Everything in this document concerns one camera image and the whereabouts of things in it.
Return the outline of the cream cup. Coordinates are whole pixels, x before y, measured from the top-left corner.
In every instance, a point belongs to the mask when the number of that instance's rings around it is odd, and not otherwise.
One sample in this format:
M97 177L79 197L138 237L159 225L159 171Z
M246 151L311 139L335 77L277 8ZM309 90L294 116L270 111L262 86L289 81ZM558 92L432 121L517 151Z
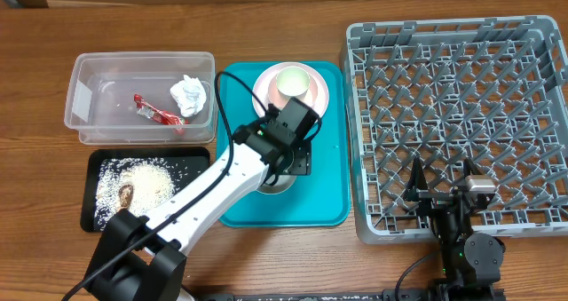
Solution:
M284 98L304 99L310 85L308 73L297 66L285 67L276 76L276 89Z

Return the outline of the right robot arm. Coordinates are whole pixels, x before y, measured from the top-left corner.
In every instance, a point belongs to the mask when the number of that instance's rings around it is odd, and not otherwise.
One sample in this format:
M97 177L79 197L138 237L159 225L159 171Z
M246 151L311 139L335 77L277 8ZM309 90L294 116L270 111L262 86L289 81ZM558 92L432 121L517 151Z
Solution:
M450 191L431 189L421 159L413 159L404 200L417 202L415 213L430 221L430 230L439 244L442 279L429 284L429 300L503 300L504 293L493 289L501 279L505 245L501 239L473 230L471 216L485 210L496 195L496 185L467 158L463 179Z

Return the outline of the rice and food scraps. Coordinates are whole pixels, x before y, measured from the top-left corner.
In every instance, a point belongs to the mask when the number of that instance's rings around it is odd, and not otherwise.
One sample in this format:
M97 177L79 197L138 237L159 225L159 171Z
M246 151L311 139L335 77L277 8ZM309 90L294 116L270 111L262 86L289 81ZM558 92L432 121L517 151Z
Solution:
M140 217L168 201L209 167L206 156L104 160L97 173L93 229L101 231L119 210Z

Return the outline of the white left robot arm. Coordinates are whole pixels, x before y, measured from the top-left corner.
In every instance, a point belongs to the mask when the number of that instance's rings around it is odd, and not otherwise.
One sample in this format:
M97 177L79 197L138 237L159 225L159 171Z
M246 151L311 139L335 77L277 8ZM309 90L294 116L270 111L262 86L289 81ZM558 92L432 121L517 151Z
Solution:
M98 300L192 299L182 281L196 242L237 201L286 173L320 127L305 109L270 110L239 126L221 157L171 201L141 217L117 212L76 288Z

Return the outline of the red snack wrapper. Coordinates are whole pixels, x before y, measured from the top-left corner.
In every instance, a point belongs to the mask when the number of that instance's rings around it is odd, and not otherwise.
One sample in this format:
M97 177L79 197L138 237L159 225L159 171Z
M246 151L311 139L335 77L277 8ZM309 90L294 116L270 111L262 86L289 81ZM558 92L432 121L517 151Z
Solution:
M142 115L147 119L150 119L162 125L174 125L174 132L177 135L185 134L185 129L182 128L182 125L186 124L185 118L150 105L138 94L135 94L133 99L136 103L138 115Z

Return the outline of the grey bowl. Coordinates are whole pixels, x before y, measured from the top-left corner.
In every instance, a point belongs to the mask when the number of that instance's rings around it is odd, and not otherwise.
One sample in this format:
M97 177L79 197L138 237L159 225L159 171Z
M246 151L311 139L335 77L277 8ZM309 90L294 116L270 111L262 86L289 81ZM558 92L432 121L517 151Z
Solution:
M270 176L257 191L261 194L281 194L287 191L296 181L295 175Z

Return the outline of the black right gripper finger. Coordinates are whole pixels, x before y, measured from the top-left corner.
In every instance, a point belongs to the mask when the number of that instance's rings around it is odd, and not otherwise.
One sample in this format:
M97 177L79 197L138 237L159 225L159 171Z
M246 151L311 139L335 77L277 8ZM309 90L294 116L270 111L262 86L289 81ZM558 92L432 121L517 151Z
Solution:
M407 190L415 190L415 191L427 191L429 189L428 183L426 181L422 162L419 156L416 156L413 159L413 165L411 169L410 179L406 185Z
M463 161L463 176L478 176L481 174L482 172L478 166L469 157L466 157Z

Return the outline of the white napkin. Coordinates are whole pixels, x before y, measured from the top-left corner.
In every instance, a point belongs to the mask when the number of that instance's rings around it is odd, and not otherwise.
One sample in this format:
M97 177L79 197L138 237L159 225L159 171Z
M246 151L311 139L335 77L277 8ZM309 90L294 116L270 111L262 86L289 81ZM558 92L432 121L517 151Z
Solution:
M183 75L183 79L170 88L170 95L176 101L183 117L197 115L204 108L207 94L199 78Z

